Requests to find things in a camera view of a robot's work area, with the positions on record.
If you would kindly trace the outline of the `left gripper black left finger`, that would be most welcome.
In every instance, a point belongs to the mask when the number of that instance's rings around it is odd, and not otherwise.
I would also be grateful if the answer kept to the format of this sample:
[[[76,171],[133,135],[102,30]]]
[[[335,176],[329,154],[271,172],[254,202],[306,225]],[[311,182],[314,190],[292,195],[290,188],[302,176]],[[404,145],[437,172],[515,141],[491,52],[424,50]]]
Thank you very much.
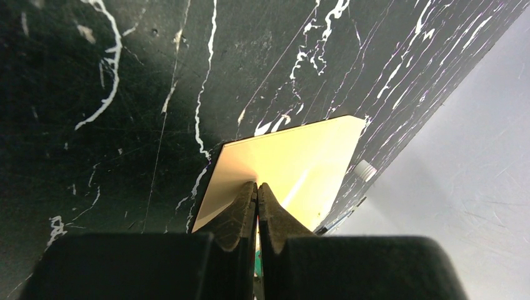
[[[192,234],[85,234],[58,239],[21,299],[251,299],[256,198],[234,201]]]

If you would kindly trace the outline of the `tan letter paper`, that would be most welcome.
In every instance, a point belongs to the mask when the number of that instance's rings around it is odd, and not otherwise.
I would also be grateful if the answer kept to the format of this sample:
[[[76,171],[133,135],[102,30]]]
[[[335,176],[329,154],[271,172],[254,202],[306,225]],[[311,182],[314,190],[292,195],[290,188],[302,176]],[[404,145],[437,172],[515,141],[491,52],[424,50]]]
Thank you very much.
[[[288,207],[290,205],[291,201],[296,196],[296,194],[298,193],[299,189],[301,188],[301,186],[305,182],[308,174],[309,174],[309,170],[308,169],[304,170],[301,173],[301,175],[299,176],[297,181],[294,183],[293,187],[289,190],[287,196],[284,198],[284,200],[282,202],[282,207],[286,208],[286,207]]]

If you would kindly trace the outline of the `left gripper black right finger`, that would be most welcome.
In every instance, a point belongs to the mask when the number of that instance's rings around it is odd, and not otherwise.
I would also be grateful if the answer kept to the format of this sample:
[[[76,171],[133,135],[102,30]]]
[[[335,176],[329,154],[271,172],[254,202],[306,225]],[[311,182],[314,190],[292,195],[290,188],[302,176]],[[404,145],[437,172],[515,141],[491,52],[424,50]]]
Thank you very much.
[[[268,184],[257,191],[266,299],[466,299],[448,255],[422,236],[317,236]]]

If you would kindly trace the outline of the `orange envelope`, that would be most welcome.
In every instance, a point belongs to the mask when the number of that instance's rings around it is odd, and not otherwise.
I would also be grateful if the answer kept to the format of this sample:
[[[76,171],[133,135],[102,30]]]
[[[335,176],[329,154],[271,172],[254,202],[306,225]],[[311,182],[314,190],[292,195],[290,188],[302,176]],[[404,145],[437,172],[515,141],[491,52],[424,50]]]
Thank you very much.
[[[305,182],[285,210],[309,230],[317,229],[331,212],[365,125],[341,116],[225,144],[192,230],[226,209],[249,181],[268,184],[282,206],[306,169]]]

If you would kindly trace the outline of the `white glue stick cap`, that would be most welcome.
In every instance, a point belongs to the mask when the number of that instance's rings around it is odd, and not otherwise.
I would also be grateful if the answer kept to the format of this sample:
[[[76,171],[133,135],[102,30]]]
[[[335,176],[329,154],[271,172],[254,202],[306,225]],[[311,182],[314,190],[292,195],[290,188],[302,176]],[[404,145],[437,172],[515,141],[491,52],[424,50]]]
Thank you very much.
[[[366,160],[361,160],[355,165],[353,172],[364,182],[369,182],[377,174],[378,170]]]

